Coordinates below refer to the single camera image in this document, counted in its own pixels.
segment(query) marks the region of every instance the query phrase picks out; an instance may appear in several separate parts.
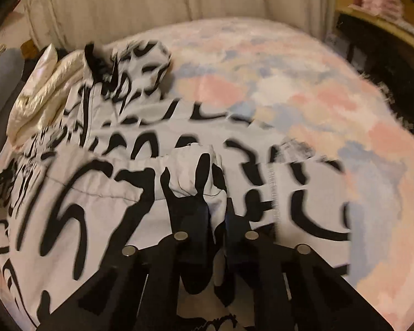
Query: folded pink cloth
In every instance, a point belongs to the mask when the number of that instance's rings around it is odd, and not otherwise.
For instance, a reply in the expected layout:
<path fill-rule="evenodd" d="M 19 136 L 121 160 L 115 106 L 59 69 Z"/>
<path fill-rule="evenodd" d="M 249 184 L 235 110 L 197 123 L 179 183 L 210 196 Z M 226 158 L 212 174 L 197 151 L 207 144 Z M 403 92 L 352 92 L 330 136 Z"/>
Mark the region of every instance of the folded pink cloth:
<path fill-rule="evenodd" d="M 400 0 L 362 0 L 362 8 L 373 15 L 398 20 L 403 17 L 404 7 Z"/>

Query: beige curtain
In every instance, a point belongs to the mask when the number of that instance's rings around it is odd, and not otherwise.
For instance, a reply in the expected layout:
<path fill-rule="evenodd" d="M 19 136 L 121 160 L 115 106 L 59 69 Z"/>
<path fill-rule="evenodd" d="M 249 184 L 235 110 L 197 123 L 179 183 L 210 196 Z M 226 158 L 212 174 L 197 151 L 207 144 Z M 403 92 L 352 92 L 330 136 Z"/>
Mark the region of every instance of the beige curtain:
<path fill-rule="evenodd" d="M 108 43 L 150 28 L 212 17 L 259 17 L 324 39 L 335 0 L 23 0 L 38 47 Z"/>

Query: black graffiti lettering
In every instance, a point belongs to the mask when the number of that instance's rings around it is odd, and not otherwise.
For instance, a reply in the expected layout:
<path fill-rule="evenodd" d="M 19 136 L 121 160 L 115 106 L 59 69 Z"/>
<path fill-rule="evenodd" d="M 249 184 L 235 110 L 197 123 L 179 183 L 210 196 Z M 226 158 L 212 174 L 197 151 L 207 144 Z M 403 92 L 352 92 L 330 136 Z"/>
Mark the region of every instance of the black graffiti lettering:
<path fill-rule="evenodd" d="M 24 155 L 26 158 L 31 158 L 31 157 L 32 157 L 32 151 L 33 151 L 33 149 L 34 149 L 35 142 L 36 142 L 36 138 L 33 138 L 32 143 L 31 143 L 31 148 L 30 148 L 30 150 L 29 150 L 29 153 L 26 153 L 26 154 L 24 154 L 24 153 L 23 153 L 23 155 Z"/>
<path fill-rule="evenodd" d="M 332 168 L 334 168 L 338 172 L 343 173 L 343 167 L 342 167 L 342 164 L 340 163 L 340 161 L 328 161 L 326 159 L 322 159 L 321 162 L 331 166 Z"/>
<path fill-rule="evenodd" d="M 276 159 L 279 155 L 279 149 L 277 146 L 271 146 L 269 155 L 268 155 L 268 163 L 274 163 L 276 162 Z"/>
<path fill-rule="evenodd" d="M 303 231 L 317 238 L 333 241 L 349 240 L 350 233 L 338 233 L 324 229 L 308 218 L 304 212 L 305 195 L 306 190 L 296 190 L 292 193 L 290 200 L 290 215 L 292 221 Z"/>
<path fill-rule="evenodd" d="M 203 198 L 204 188 L 210 174 L 210 155 L 203 153 L 197 164 L 195 171 L 195 189 L 196 195 L 189 195 L 186 197 L 177 197 L 170 189 L 170 171 L 165 168 L 161 174 L 160 183 L 161 188 L 166 198 L 167 208 L 169 209 L 170 224 L 173 232 L 177 232 L 182 220 L 189 215 L 196 213 L 200 206 L 206 208 L 206 203 Z"/>
<path fill-rule="evenodd" d="M 63 141 L 63 139 L 65 139 L 66 136 L 67 136 L 67 127 L 64 126 L 61 132 L 61 135 L 52 141 L 52 143 L 49 145 L 49 148 L 55 149 L 56 147 L 58 147 L 58 145 Z"/>
<path fill-rule="evenodd" d="M 214 319 L 213 321 L 208 321 L 200 330 L 202 331 L 208 331 L 210 326 L 213 326 L 215 331 L 221 331 L 221 326 L 226 323 L 226 321 L 231 321 L 232 327 L 236 328 L 237 326 L 237 320 L 236 315 L 229 314 L 227 316 L 223 316 L 219 319 Z"/>
<path fill-rule="evenodd" d="M 26 309 L 25 303 L 23 301 L 22 291 L 21 291 L 20 285 L 18 283 L 17 274 L 15 273 L 14 267 L 12 266 L 11 260 L 9 260 L 9 259 L 5 262 L 5 264 L 3 264 L 3 268 L 2 268 L 3 277 L 5 276 L 5 271 L 6 270 L 8 270 L 9 273 L 11 274 L 11 278 L 12 278 L 13 283 L 15 285 L 15 288 L 18 292 L 18 296 L 20 297 L 20 301 L 22 302 L 22 305 L 23 305 L 23 308 L 26 312 L 26 315 L 28 316 L 28 318 L 31 321 L 32 325 L 34 325 L 36 327 L 36 324 L 32 320 L 28 310 Z"/>
<path fill-rule="evenodd" d="M 15 162 L 14 159 L 12 159 L 8 166 L 6 167 L 6 169 L 4 170 L 4 172 L 11 170 L 12 171 L 12 177 L 6 177 L 5 174 L 2 175 L 1 179 L 1 184 L 0 184 L 0 199 L 5 199 L 7 197 L 7 194 L 10 194 L 14 183 L 15 183 L 15 179 L 17 178 L 18 173 L 20 173 L 20 171 L 24 168 L 24 166 L 21 166 L 20 169 L 18 170 L 17 173 L 15 173 L 15 171 L 17 170 L 17 164 Z"/>
<path fill-rule="evenodd" d="M 131 102 L 133 102 L 135 99 L 140 98 L 141 97 L 141 90 L 137 89 L 135 91 L 135 93 L 133 94 L 133 96 L 129 99 L 129 101 L 127 102 L 127 105 L 129 105 Z"/>
<path fill-rule="evenodd" d="M 157 43 L 155 41 L 148 42 L 147 45 L 144 48 L 142 48 L 141 45 L 138 44 L 137 46 L 134 46 L 132 48 L 132 51 L 133 51 L 135 57 L 137 57 L 137 58 L 143 57 L 143 56 L 147 55 L 150 52 L 150 50 L 156 46 L 156 44 Z"/>
<path fill-rule="evenodd" d="M 135 140 L 132 154 L 130 155 L 131 160 L 135 160 L 142 146 L 144 146 L 147 142 L 149 142 L 149 145 L 150 145 L 150 150 L 151 150 L 150 157 L 156 158 L 159 155 L 158 138 L 156 136 L 156 133 L 155 132 L 144 132 L 144 133 L 141 133 Z"/>
<path fill-rule="evenodd" d="M 217 119 L 217 118 L 226 118 L 227 117 L 227 113 L 219 113 L 219 114 L 204 114 L 201 111 L 201 103 L 193 103 L 193 112 L 192 115 L 190 116 L 190 120 L 195 120 L 195 121 L 202 121 L 202 120 L 212 120 L 212 119 Z"/>
<path fill-rule="evenodd" d="M 225 185 L 224 172 L 215 163 L 211 165 L 211 175 L 213 178 L 213 185 L 218 189 L 227 192 L 227 186 Z"/>
<path fill-rule="evenodd" d="M 81 92 L 81 94 L 83 94 L 83 90 L 80 88 L 80 90 L 79 90 L 79 94 L 80 94 L 80 92 Z M 68 115 L 70 115 L 71 114 L 71 112 L 76 108 L 76 107 L 78 107 L 79 105 L 81 104 L 81 101 L 78 101 L 78 102 L 76 102 L 73 106 L 72 106 L 72 108 L 71 109 L 64 109 L 64 111 L 63 111 L 63 116 L 68 116 Z"/>
<path fill-rule="evenodd" d="M 44 142 L 44 136 L 46 134 L 46 131 L 49 129 L 49 127 L 45 127 L 40 132 L 40 144 Z"/>
<path fill-rule="evenodd" d="M 80 238 L 78 242 L 77 254 L 74 264 L 74 280 L 78 280 L 83 273 L 84 261 L 87 252 L 87 227 L 84 217 L 84 209 L 78 204 L 71 204 L 64 211 L 60 219 L 49 219 L 47 227 L 40 244 L 40 256 L 46 256 L 52 250 L 55 242 L 61 234 L 61 231 L 71 219 L 78 221 L 80 225 Z"/>
<path fill-rule="evenodd" d="M 0 224 L 3 225 L 3 227 L 5 228 L 5 235 L 8 236 L 8 221 L 6 219 L 2 219 L 0 220 Z"/>
<path fill-rule="evenodd" d="M 232 122 L 243 122 L 246 123 L 247 126 L 249 126 L 250 124 L 252 124 L 253 120 L 244 116 L 238 116 L 238 115 L 231 115 L 229 117 L 229 120 Z"/>
<path fill-rule="evenodd" d="M 43 290 L 41 292 L 40 304 L 38 305 L 38 308 L 37 308 L 38 322 L 42 323 L 43 320 L 46 319 L 46 317 L 48 317 L 51 314 L 49 310 L 50 308 L 51 308 L 51 295 L 49 295 L 49 293 L 46 290 Z"/>
<path fill-rule="evenodd" d="M 153 92 L 155 92 L 158 89 L 159 83 L 161 82 L 161 79 L 163 78 L 164 73 L 166 73 L 169 66 L 170 66 L 170 61 L 159 69 L 157 76 L 156 76 L 155 84 L 152 87 L 144 88 L 144 93 L 146 94 L 146 96 L 150 96 Z"/>
<path fill-rule="evenodd" d="M 88 88 L 86 85 L 83 85 L 83 128 L 80 134 L 80 147 L 84 146 L 87 136 L 87 130 L 89 128 L 89 99 L 91 97 L 91 89 Z"/>
<path fill-rule="evenodd" d="M 34 173 L 34 172 L 33 172 L 33 170 L 31 170 L 31 171 L 30 171 L 30 173 L 29 173 L 29 175 L 28 175 L 27 177 L 23 177 L 23 181 L 22 181 L 22 185 L 21 185 L 21 186 L 23 186 L 23 184 L 24 184 L 24 187 L 23 187 L 23 195 L 22 195 L 22 198 L 21 198 L 21 200 L 20 200 L 20 202 L 19 202 L 19 199 L 20 199 L 20 193 L 21 193 L 21 191 L 22 191 L 22 188 L 20 187 L 20 191 L 19 191 L 18 199 L 17 199 L 17 201 L 16 201 L 16 203 L 15 203 L 15 205 L 14 205 L 14 208 L 15 208 L 15 207 L 16 207 L 16 205 L 17 205 L 17 203 L 18 203 L 17 212 L 16 212 L 16 214 L 15 214 L 15 217 L 17 217 L 17 216 L 18 216 L 18 212 L 20 211 L 20 206 L 22 205 L 23 200 L 25 200 L 26 193 L 27 193 L 27 191 L 28 191 L 28 188 L 29 188 L 29 183 L 30 183 L 30 181 L 31 181 L 31 179 L 32 179 L 33 173 Z"/>
<path fill-rule="evenodd" d="M 40 256 L 46 256 L 52 250 L 55 242 L 57 241 L 59 235 L 61 234 L 61 231 L 67 222 L 69 222 L 71 219 L 78 221 L 80 226 L 80 238 L 78 242 L 77 255 L 75 257 L 73 272 L 74 280 L 78 280 L 83 273 L 84 261 L 87 252 L 87 228 L 84 217 L 84 209 L 80 205 L 71 204 L 67 207 L 64 213 L 62 213 L 62 216 L 60 218 L 58 218 L 58 215 L 60 214 L 60 209 L 63 201 L 65 200 L 69 191 L 73 188 L 74 184 L 78 181 L 78 179 L 90 171 L 102 172 L 104 175 L 106 175 L 107 178 L 110 178 L 113 173 L 113 166 L 107 161 L 94 159 L 89 163 L 84 164 L 84 166 L 75 172 L 67 184 L 62 188 L 54 203 L 54 206 L 52 207 L 40 244 Z"/>
<path fill-rule="evenodd" d="M 304 170 L 303 170 L 304 164 L 302 162 L 292 162 L 292 163 L 289 163 L 288 166 L 290 167 L 291 172 L 293 173 L 294 178 L 301 185 L 305 185 L 305 184 L 308 183 L 309 178 L 304 173 Z"/>
<path fill-rule="evenodd" d="M 10 160 L 8 166 L 7 166 L 7 169 L 12 170 L 13 177 L 12 177 L 11 180 L 8 180 L 4 184 L 2 184 L 2 186 L 1 186 L 2 190 L 1 190 L 1 193 L 0 193 L 0 198 L 2 200 L 4 200 L 3 205 L 8 205 L 8 208 L 9 208 L 8 215 L 11 217 L 12 212 L 13 212 L 13 208 L 10 205 L 10 199 L 11 199 L 11 194 L 12 194 L 11 192 L 14 188 L 14 184 L 15 184 L 15 181 L 17 179 L 17 175 L 21 171 L 22 167 L 20 167 L 20 169 L 17 171 L 17 163 L 16 163 L 15 159 L 12 158 Z"/>
<path fill-rule="evenodd" d="M 114 133 L 110 136 L 109 145 L 102 155 L 107 155 L 117 147 L 127 148 L 127 143 L 124 137 L 119 133 Z"/>
<path fill-rule="evenodd" d="M 311 148 L 308 144 L 306 144 L 305 142 L 298 143 L 296 140 L 294 140 L 294 142 L 296 143 L 296 148 L 302 154 L 303 158 L 309 159 L 311 157 L 314 157 L 314 149 Z"/>
<path fill-rule="evenodd" d="M 78 129 L 83 130 L 83 125 L 79 121 L 75 121 L 73 132 L 75 133 L 76 131 L 78 131 Z"/>
<path fill-rule="evenodd" d="M 261 173 L 259 172 L 259 164 L 256 163 L 256 152 L 244 147 L 236 139 L 228 139 L 224 142 L 224 144 L 227 148 L 235 148 L 244 152 L 248 159 L 248 162 L 241 163 L 245 176 L 253 185 L 264 185 L 265 182 L 262 180 Z"/>
<path fill-rule="evenodd" d="M 50 165 L 47 166 L 47 168 L 44 172 L 44 175 L 43 175 L 43 179 L 41 180 L 40 184 L 38 184 L 37 189 L 35 190 L 35 194 L 32 197 L 32 199 L 31 199 L 31 201 L 28 205 L 28 208 L 26 210 L 26 214 L 23 218 L 22 224 L 20 225 L 20 230 L 19 230 L 18 235 L 17 235 L 17 242 L 15 244 L 15 248 L 16 248 L 17 251 L 20 251 L 20 248 L 21 248 L 22 242 L 23 242 L 23 238 L 25 236 L 26 228 L 27 228 L 29 220 L 31 219 L 31 216 L 32 216 L 34 205 L 35 205 L 36 201 L 38 200 L 38 197 L 40 196 L 41 191 L 43 190 L 44 182 L 46 181 L 46 176 L 47 176 L 47 173 L 49 172 L 51 166 L 52 166 L 52 162 L 51 162 Z"/>
<path fill-rule="evenodd" d="M 341 208 L 342 209 L 342 223 L 347 229 L 351 229 L 350 228 L 350 220 L 349 220 L 349 217 L 348 217 L 348 211 L 349 211 L 348 205 L 349 205 L 348 202 L 343 203 L 343 205 L 342 205 L 342 208 Z"/>
<path fill-rule="evenodd" d="M 25 172 L 25 170 L 26 170 L 26 164 L 21 164 L 20 165 L 20 168 L 18 168 L 18 171 L 17 171 L 17 173 L 15 174 L 15 178 L 17 178 L 17 176 L 20 174 L 20 172 Z M 0 198 L 3 198 L 4 197 L 4 192 L 5 192 L 5 190 L 3 190 L 2 191 L 2 194 L 0 195 Z"/>
<path fill-rule="evenodd" d="M 89 147 L 89 151 L 93 152 L 95 148 L 98 146 L 98 137 L 94 137 L 94 141 L 92 142 L 91 146 Z"/>
<path fill-rule="evenodd" d="M 94 44 L 87 44 L 84 47 L 84 56 L 86 58 L 87 66 L 92 72 L 94 85 L 96 83 L 103 83 L 101 90 L 102 96 L 106 96 L 107 89 L 113 92 L 118 85 L 118 62 L 114 61 L 112 79 L 110 82 L 107 82 L 103 79 L 103 76 L 110 73 L 109 68 L 104 59 L 94 55 Z"/>
<path fill-rule="evenodd" d="M 251 189 L 245 194 L 245 218 L 248 221 L 261 221 L 264 212 L 273 208 L 271 201 L 262 202 L 261 192 L 257 189 Z"/>
<path fill-rule="evenodd" d="M 120 224 L 112 232 L 100 266 L 110 262 L 111 256 L 120 252 L 155 202 L 155 170 L 152 168 L 138 172 L 123 169 L 114 180 L 124 180 L 137 188 L 142 188 L 143 191 L 138 202 L 126 209 Z"/>
<path fill-rule="evenodd" d="M 175 109 L 177 108 L 177 105 L 178 105 L 178 102 L 179 101 L 180 100 L 178 98 L 177 99 L 174 99 L 170 103 L 169 108 L 167 108 L 167 111 L 165 112 L 165 114 L 163 115 L 163 117 L 161 119 L 159 119 L 159 120 L 157 120 L 155 122 L 147 122 L 146 120 L 141 119 L 141 122 L 139 123 L 139 125 L 140 126 L 150 126 L 152 124 L 157 124 L 157 123 L 160 123 L 162 121 L 165 121 L 165 120 L 170 119 L 170 117 L 172 117 L 173 114 L 175 113 Z"/>
<path fill-rule="evenodd" d="M 198 137 L 196 135 L 181 135 L 175 144 L 175 148 L 189 146 L 192 143 L 198 143 Z"/>
<path fill-rule="evenodd" d="M 49 151 L 49 152 L 44 152 L 41 156 L 40 156 L 40 160 L 45 161 L 46 159 L 55 157 L 57 155 L 56 152 L 54 151 Z"/>
<path fill-rule="evenodd" d="M 122 96 L 120 96 L 126 81 L 127 81 L 127 92 L 124 93 Z M 130 80 L 129 75 L 126 72 L 123 71 L 121 73 L 120 86 L 116 90 L 115 95 L 112 97 L 112 103 L 116 104 L 116 103 L 121 102 L 121 107 L 120 107 L 119 114 L 121 114 L 123 112 L 124 107 L 126 106 L 127 98 L 129 96 L 131 90 L 132 90 L 132 81 Z"/>
<path fill-rule="evenodd" d="M 8 254 L 9 253 L 9 246 L 0 247 L 0 255 Z"/>
<path fill-rule="evenodd" d="M 102 61 L 103 69 L 105 68 L 105 62 Z M 113 62 L 112 75 L 110 81 L 102 80 L 101 95 L 104 100 L 109 100 L 118 86 L 118 61 Z"/>
<path fill-rule="evenodd" d="M 125 51 L 121 56 L 120 56 L 120 63 L 124 62 L 124 61 L 130 61 L 132 59 L 132 54 L 129 50 Z"/>
<path fill-rule="evenodd" d="M 26 166 L 24 165 L 21 170 L 23 171 L 23 173 L 25 173 Z M 20 201 L 21 196 L 23 195 L 23 189 L 25 188 L 25 182 L 26 182 L 26 175 L 23 174 L 22 183 L 20 184 L 20 190 L 18 191 L 18 197 L 17 197 L 17 200 L 14 203 L 14 208 L 18 204 L 18 202 Z"/>
<path fill-rule="evenodd" d="M 138 117 L 137 116 L 128 116 L 123 119 L 121 124 L 136 124 L 138 123 Z"/>
<path fill-rule="evenodd" d="M 144 74 L 146 72 L 153 72 L 159 67 L 160 67 L 160 65 L 157 65 L 155 63 L 146 64 L 146 65 L 142 66 L 141 73 Z"/>

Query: white fabric with black print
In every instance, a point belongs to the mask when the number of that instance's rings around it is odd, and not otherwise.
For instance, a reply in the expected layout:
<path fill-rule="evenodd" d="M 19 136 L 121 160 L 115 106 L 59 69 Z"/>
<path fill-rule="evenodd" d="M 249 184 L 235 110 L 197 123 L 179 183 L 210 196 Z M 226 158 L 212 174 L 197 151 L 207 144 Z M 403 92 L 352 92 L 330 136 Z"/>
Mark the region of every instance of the white fabric with black print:
<path fill-rule="evenodd" d="M 158 85 L 170 54 L 159 42 L 130 45 L 112 66 L 92 45 L 85 55 L 92 77 L 71 91 L 62 121 L 24 145 L 0 212 L 0 267 L 32 328 L 111 253 L 176 232 L 175 211 L 190 197 L 208 206 L 213 234 L 229 197 L 252 229 L 285 246 L 309 244 L 347 274 L 349 205 L 339 161 L 259 122 L 165 98 Z M 214 269 L 201 293 L 181 284 L 178 330 L 251 330 L 251 292 L 228 277 L 222 250 Z"/>

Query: metal rivet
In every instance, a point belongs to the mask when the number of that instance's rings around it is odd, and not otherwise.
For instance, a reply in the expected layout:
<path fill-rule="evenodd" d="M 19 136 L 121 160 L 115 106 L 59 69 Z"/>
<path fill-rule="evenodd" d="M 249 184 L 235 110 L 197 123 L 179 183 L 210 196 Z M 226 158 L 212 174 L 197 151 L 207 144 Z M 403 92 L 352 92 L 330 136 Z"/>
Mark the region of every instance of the metal rivet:
<path fill-rule="evenodd" d="M 133 245 L 126 245 L 125 247 L 123 247 L 123 249 L 121 250 L 121 253 L 124 256 L 132 256 L 133 254 L 136 253 L 136 248 Z"/>
<path fill-rule="evenodd" d="M 186 240 L 189 237 L 189 235 L 185 231 L 179 231 L 175 233 L 173 237 L 178 241 L 182 241 L 182 240 Z"/>
<path fill-rule="evenodd" d="M 307 255 L 311 253 L 311 248 L 306 244 L 300 244 L 297 247 L 298 252 L 300 252 L 303 255 Z"/>
<path fill-rule="evenodd" d="M 245 233 L 245 238 L 247 240 L 256 240 L 259 238 L 259 234 L 256 231 L 248 231 Z"/>

